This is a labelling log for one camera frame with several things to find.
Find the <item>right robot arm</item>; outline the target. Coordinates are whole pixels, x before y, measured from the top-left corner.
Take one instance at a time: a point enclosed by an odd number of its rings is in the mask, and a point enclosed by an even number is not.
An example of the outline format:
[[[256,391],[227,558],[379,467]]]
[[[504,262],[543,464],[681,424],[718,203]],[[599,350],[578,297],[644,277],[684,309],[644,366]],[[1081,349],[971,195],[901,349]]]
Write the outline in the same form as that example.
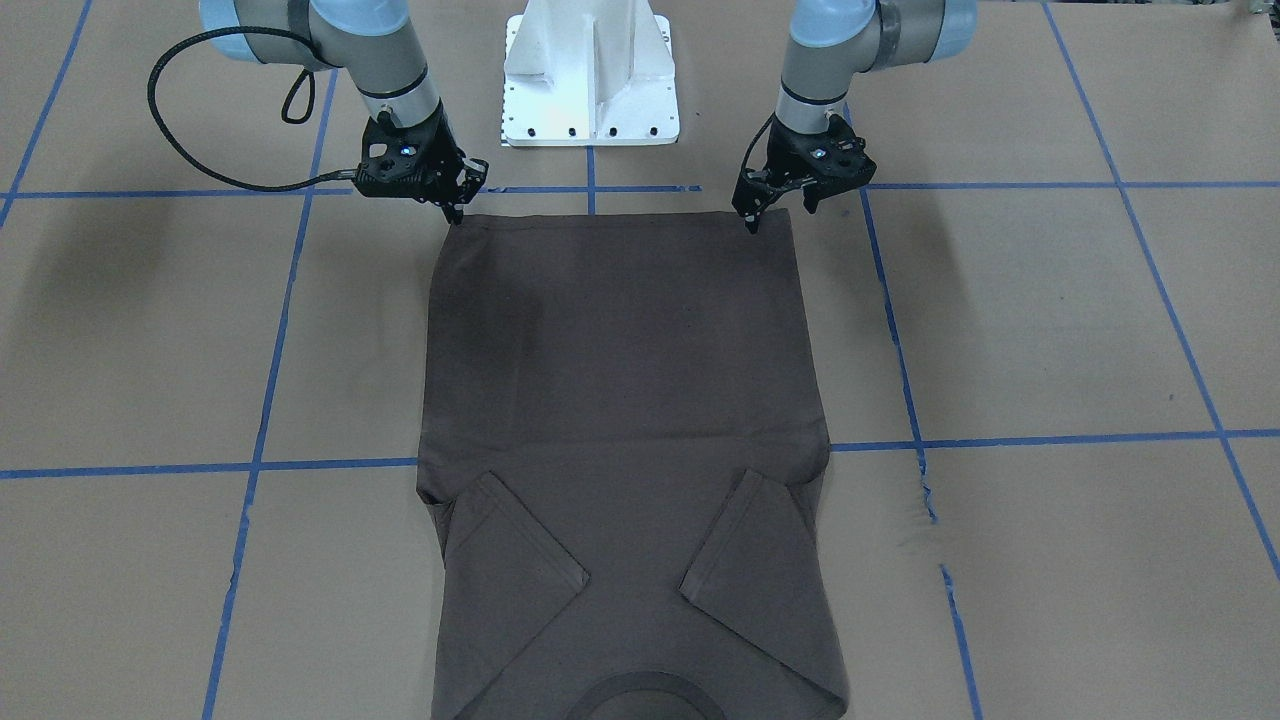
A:
[[[369,120],[360,164],[333,177],[366,197],[429,202],[462,223],[488,164],[454,141],[406,1],[201,1],[198,13],[230,59],[346,70]]]

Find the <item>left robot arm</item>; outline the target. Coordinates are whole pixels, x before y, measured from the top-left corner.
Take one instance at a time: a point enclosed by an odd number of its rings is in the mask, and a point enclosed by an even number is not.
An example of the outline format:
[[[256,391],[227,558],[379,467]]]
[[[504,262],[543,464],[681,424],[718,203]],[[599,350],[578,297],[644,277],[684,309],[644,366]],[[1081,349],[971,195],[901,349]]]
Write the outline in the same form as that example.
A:
[[[870,183],[877,164],[844,117],[858,74],[941,61],[969,46],[975,1],[799,1],[773,113],[742,156],[731,199],[749,233],[786,193],[820,202]]]

